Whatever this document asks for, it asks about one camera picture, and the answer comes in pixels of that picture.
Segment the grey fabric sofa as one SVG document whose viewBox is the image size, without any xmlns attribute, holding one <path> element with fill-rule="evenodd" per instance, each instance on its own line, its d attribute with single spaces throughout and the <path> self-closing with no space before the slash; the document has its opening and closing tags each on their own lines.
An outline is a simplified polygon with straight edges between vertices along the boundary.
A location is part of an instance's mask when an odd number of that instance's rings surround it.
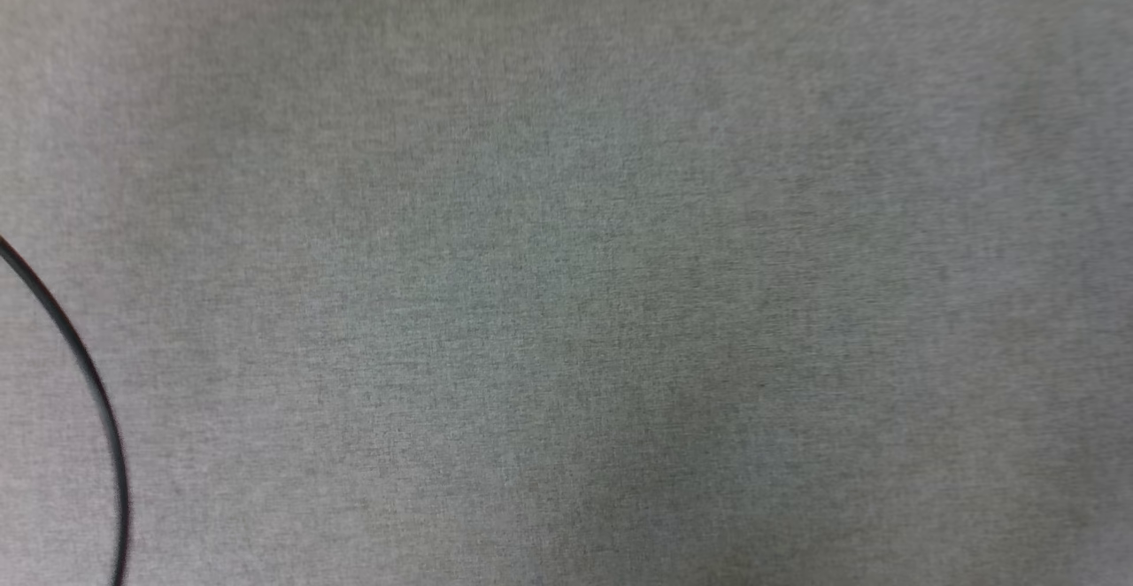
<svg viewBox="0 0 1133 586">
<path fill-rule="evenodd" d="M 128 586 L 1133 586 L 1133 0 L 0 0 Z"/>
</svg>

